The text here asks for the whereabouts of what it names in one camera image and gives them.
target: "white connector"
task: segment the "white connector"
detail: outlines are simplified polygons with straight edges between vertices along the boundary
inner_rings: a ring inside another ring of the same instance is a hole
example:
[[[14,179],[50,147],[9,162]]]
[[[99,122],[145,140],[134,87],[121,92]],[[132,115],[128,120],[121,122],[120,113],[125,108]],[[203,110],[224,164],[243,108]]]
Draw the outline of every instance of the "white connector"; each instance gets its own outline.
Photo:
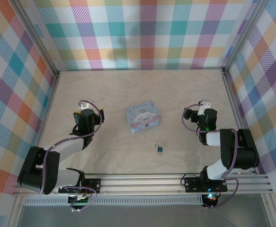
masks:
[[[205,109],[210,109],[211,108],[211,102],[210,100],[205,100],[205,99],[202,99],[201,102],[200,102],[201,106],[200,106],[200,110],[198,112],[198,115],[203,115],[204,114],[204,110]]]
[[[81,199],[83,199],[83,195],[82,194],[78,195],[78,197],[77,197],[77,200],[81,200]]]
[[[86,103],[86,102],[80,102],[79,103],[79,108],[81,109],[81,110],[84,110],[84,109],[93,109],[93,106],[91,105],[91,104],[89,104],[89,103]]]

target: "colorful checkered pattern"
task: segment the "colorful checkered pattern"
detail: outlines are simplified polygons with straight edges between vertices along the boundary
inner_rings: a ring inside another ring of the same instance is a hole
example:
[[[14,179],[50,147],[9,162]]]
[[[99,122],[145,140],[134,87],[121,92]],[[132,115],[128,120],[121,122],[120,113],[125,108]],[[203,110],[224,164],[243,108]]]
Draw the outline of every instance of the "colorful checkered pattern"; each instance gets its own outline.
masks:
[[[0,0],[0,227],[24,158],[36,144],[53,81],[8,0]]]
[[[221,67],[251,1],[22,0],[22,4],[32,21],[37,17],[43,21],[36,24],[37,31],[40,37],[48,34],[43,40],[49,52],[67,70],[194,69]]]
[[[231,44],[231,47],[229,48],[229,50],[227,52],[227,55],[226,55],[226,57],[224,59],[222,68],[226,65],[226,62],[228,61],[228,59],[229,59],[229,57],[230,57],[230,55],[231,55],[234,47],[238,43],[238,41],[240,39],[240,36],[241,36],[241,33],[242,33],[243,29],[246,27],[247,21],[249,20],[251,14],[253,13],[253,11],[254,11],[257,3],[258,3],[258,0],[252,0],[252,3],[251,3],[251,5],[250,5],[250,7],[249,7],[249,9],[248,9],[248,11],[247,11],[247,13],[245,15],[245,18],[244,18],[244,20],[243,20],[243,22],[242,22],[242,24],[241,24],[241,26],[240,26],[240,28],[239,28],[239,30],[237,32],[237,34],[236,34],[236,36],[235,36],[232,44]]]
[[[232,88],[276,197],[276,0],[270,0],[235,64]]]

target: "metal grate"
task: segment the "metal grate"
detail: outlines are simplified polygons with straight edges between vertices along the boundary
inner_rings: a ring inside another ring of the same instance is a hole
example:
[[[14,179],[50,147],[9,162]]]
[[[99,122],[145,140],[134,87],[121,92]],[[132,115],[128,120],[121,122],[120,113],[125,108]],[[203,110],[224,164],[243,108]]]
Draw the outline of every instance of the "metal grate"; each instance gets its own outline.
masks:
[[[202,196],[103,196],[98,197],[93,205],[200,205]],[[50,196],[47,198],[27,197],[25,206],[60,206],[68,205],[67,196]]]

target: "gray floor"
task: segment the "gray floor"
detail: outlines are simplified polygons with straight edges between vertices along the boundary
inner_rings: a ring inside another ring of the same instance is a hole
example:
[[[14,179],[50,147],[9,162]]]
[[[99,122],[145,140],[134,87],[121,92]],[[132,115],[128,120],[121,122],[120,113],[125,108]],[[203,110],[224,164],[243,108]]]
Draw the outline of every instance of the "gray floor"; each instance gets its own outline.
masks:
[[[23,207],[18,227],[268,227],[260,195],[236,195],[216,210],[200,205]]]

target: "blue box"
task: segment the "blue box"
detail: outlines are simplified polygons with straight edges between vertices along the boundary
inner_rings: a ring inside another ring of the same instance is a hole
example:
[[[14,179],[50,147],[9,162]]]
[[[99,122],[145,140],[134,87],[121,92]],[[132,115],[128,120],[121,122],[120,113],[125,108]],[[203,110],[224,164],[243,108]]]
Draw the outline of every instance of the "blue box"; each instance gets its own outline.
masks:
[[[128,107],[125,112],[132,132],[151,128],[160,124],[161,114],[153,101]]]

